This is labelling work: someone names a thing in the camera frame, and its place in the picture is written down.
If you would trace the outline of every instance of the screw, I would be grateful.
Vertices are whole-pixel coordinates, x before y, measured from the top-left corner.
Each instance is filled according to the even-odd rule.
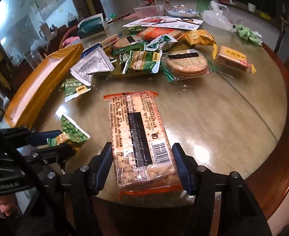
[[[238,178],[238,177],[240,176],[240,174],[237,173],[236,171],[233,171],[233,172],[231,173],[231,176],[233,176],[234,178]]]
[[[83,165],[83,166],[81,166],[81,168],[80,168],[80,170],[81,170],[82,172],[86,172],[86,171],[88,171],[88,169],[89,169],[89,166],[88,166],[88,165]]]
[[[56,175],[55,172],[49,172],[49,173],[47,174],[47,177],[48,177],[49,179],[52,179],[55,175]]]
[[[197,167],[197,170],[200,171],[200,172],[204,172],[204,171],[206,171],[206,167],[203,166],[203,165],[199,165],[199,166]]]

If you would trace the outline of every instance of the barcode label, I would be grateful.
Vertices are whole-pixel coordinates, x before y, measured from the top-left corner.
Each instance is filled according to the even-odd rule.
[[[187,50],[188,53],[195,53],[197,52],[195,49],[190,49],[190,50]]]
[[[150,141],[150,147],[155,164],[170,162],[169,152],[164,139]]]

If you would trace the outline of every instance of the bottle with red cap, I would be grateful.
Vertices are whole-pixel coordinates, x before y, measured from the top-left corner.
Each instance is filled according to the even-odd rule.
[[[156,6],[157,5],[157,0],[144,0],[144,4],[146,6]]]

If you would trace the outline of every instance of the plate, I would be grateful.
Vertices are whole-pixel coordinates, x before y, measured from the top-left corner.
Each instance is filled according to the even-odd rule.
[[[168,10],[168,14],[180,18],[192,18],[198,16],[199,11],[194,11],[192,9],[172,9]]]

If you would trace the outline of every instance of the paper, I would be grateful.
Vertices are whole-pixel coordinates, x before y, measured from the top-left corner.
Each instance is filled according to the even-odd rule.
[[[113,71],[114,67],[101,47],[97,47],[81,58],[71,69],[70,73],[78,81],[91,86],[93,73]]]
[[[123,27],[165,27],[165,28],[177,28],[184,30],[197,30],[202,24],[203,20],[190,19],[190,18],[175,18],[175,17],[147,17],[128,23]]]

